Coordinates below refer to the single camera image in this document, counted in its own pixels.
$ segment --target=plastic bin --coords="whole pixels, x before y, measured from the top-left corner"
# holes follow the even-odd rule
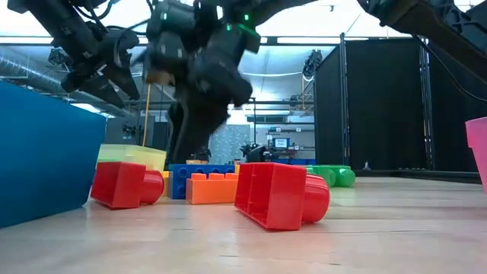
[[[466,122],[466,138],[473,150],[480,180],[487,193],[487,117]]]
[[[98,162],[119,161],[143,164],[148,170],[164,171],[166,152],[138,145],[101,145]]]

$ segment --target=orange toy block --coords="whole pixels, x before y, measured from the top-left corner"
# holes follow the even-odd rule
[[[186,182],[186,201],[193,205],[235,202],[238,175],[191,174]]]

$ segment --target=red toy block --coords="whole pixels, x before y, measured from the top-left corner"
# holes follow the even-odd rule
[[[101,162],[97,165],[91,198],[110,209],[134,209],[141,203],[156,202],[163,190],[159,171],[146,170],[141,164]]]
[[[329,206],[322,177],[306,168],[277,163],[242,164],[235,207],[273,230],[299,230],[301,223],[321,220]]]

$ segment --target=wooden floor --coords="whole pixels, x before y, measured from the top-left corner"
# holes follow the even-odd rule
[[[326,218],[295,232],[266,232],[231,205],[89,202],[0,230],[0,273],[487,273],[487,195],[364,178],[333,189]]]

